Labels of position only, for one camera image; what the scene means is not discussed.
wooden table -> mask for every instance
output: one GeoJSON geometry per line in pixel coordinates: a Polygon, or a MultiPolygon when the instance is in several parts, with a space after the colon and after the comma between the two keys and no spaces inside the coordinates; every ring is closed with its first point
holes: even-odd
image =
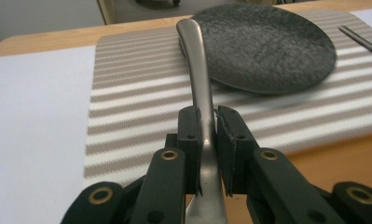
{"type": "MultiPolygon", "coordinates": [[[[353,11],[372,8],[372,0],[321,0],[279,7],[293,12],[313,9],[353,11]]],[[[173,26],[188,17],[13,36],[0,43],[0,56],[96,45],[103,35],[173,26]]],[[[288,156],[309,182],[322,189],[331,191],[335,183],[342,181],[355,181],[372,188],[372,134],[288,156]]],[[[226,203],[228,223],[251,223],[244,196],[235,195],[226,199],[226,203]]]]}

placemat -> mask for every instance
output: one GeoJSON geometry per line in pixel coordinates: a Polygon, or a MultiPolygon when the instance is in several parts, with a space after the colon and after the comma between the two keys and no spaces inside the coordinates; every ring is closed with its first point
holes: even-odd
{"type": "MultiPolygon", "coordinates": [[[[372,133],[372,53],[342,34],[347,25],[372,42],[372,28],[346,12],[299,13],[336,47],[333,73],[307,91],[259,96],[212,82],[214,105],[238,110],[261,147],[290,153],[372,133]]],[[[110,35],[97,47],[84,187],[123,187],[144,175],[152,155],[176,133],[178,111],[192,105],[186,60],[175,27],[110,35]]]]}

gray wall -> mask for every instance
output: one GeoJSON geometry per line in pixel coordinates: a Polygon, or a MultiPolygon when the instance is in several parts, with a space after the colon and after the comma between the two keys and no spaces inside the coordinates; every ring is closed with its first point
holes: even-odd
{"type": "Polygon", "coordinates": [[[98,0],[0,0],[0,41],[99,25],[104,21],[98,0]]]}

table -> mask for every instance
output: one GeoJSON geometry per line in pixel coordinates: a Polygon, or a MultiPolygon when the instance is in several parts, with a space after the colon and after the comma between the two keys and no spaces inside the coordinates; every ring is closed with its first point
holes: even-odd
{"type": "MultiPolygon", "coordinates": [[[[372,8],[372,0],[321,0],[278,7],[293,12],[311,9],[352,11],[372,8]]],[[[173,26],[184,18],[189,16],[13,36],[0,43],[0,56],[96,45],[103,35],[173,26]]],[[[322,189],[331,191],[335,183],[349,180],[372,188],[372,134],[310,148],[288,157],[311,184],[322,189]]],[[[228,198],[226,204],[228,223],[251,222],[244,196],[228,198]]]]}

dark gray round plate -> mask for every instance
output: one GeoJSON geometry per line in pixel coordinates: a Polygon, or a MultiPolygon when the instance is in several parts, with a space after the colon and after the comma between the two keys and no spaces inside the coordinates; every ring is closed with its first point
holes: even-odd
{"type": "Polygon", "coordinates": [[[209,76],[263,94],[304,90],[336,62],[330,38],[314,23],[276,7],[230,4],[196,14],[209,76]]]}

